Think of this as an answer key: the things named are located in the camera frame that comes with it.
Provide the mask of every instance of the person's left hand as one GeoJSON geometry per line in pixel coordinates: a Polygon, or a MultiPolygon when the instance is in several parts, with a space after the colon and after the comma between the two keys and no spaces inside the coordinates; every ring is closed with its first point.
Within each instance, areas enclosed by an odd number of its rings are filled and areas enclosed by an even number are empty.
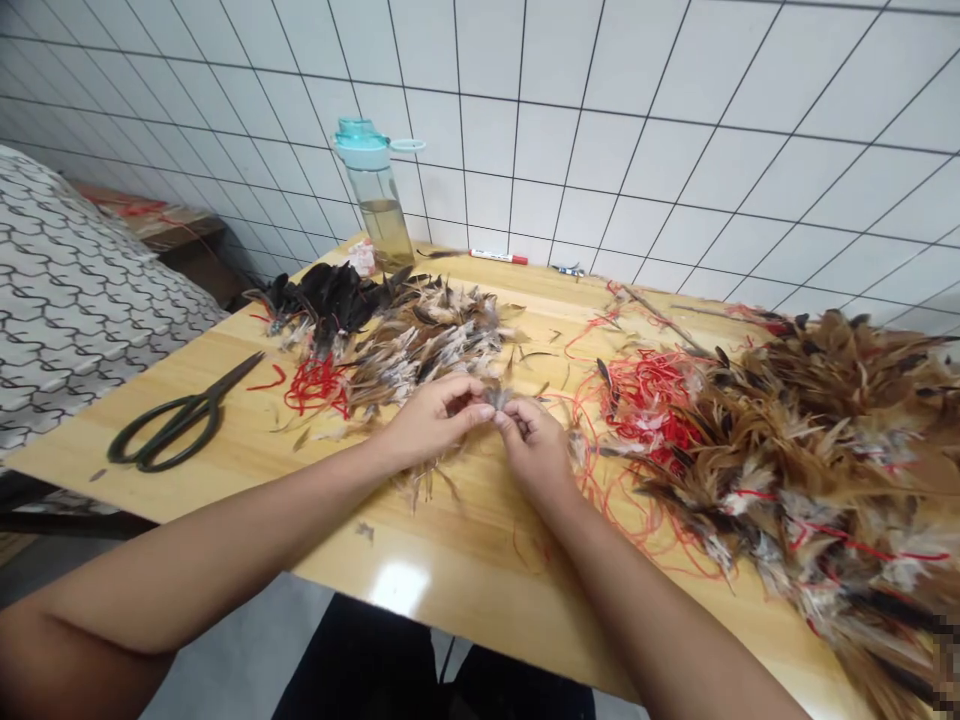
{"type": "Polygon", "coordinates": [[[483,383],[451,373],[419,387],[372,440],[397,459],[398,469],[408,468],[437,457],[493,414],[493,406],[483,402],[483,383]]]}

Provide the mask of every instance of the finger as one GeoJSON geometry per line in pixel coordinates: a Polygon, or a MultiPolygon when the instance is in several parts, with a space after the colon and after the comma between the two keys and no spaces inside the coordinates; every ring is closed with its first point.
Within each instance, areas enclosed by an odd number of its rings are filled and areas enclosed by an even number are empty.
{"type": "Polygon", "coordinates": [[[493,422],[500,431],[500,437],[503,438],[507,452],[514,452],[524,446],[523,435],[513,418],[504,412],[498,412],[493,416],[493,422]]]}
{"type": "Polygon", "coordinates": [[[540,421],[546,413],[540,403],[530,398],[514,398],[504,406],[503,411],[507,415],[515,415],[523,420],[531,432],[536,432],[540,428],[540,421]]]}
{"type": "Polygon", "coordinates": [[[468,405],[447,420],[447,423],[454,431],[453,439],[460,437],[477,425],[492,420],[495,412],[496,410],[494,410],[493,405],[468,405]]]}
{"type": "Polygon", "coordinates": [[[483,395],[483,383],[466,373],[451,373],[438,381],[438,387],[444,405],[468,393],[474,397],[483,395]]]}

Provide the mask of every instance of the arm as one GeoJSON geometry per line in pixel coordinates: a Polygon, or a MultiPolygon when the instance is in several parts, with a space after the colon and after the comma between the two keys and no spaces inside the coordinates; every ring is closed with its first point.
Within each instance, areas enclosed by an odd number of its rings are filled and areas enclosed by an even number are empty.
{"type": "Polygon", "coordinates": [[[177,650],[294,565],[384,479],[489,420],[482,390],[466,375],[425,385],[371,439],[158,527],[4,610],[0,715],[138,717],[177,650]]]}
{"type": "Polygon", "coordinates": [[[807,718],[726,628],[580,495],[560,423],[527,399],[504,411],[494,422],[513,473],[569,555],[650,716],[807,718]]]}

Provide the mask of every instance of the plastic bottle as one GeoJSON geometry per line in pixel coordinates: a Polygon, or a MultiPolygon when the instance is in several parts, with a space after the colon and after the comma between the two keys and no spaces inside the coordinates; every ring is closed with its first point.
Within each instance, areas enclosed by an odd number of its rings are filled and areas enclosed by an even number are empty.
{"type": "Polygon", "coordinates": [[[420,140],[391,141],[365,118],[340,118],[334,147],[347,168],[381,270],[394,272],[414,263],[390,151],[415,153],[426,146],[420,140]]]}

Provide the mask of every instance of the scissor handle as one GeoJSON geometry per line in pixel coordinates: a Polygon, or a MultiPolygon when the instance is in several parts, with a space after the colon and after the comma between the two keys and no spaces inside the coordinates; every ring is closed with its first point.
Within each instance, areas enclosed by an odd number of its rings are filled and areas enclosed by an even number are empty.
{"type": "Polygon", "coordinates": [[[192,457],[209,443],[213,436],[217,434],[220,428],[220,419],[222,412],[220,410],[219,398],[211,398],[209,395],[188,395],[186,397],[171,400],[168,403],[159,405],[153,410],[145,412],[136,420],[121,430],[110,447],[107,448],[107,459],[115,463],[136,462],[137,469],[140,472],[162,472],[175,465],[179,465],[184,460],[192,457]],[[163,415],[168,410],[179,407],[180,410],[162,428],[148,440],[137,452],[127,455],[127,444],[133,439],[147,423],[163,415]],[[152,460],[169,447],[178,437],[191,427],[196,425],[201,419],[209,416],[207,427],[200,433],[200,437],[183,452],[174,455],[169,460],[161,463],[152,464],[152,460]]]}

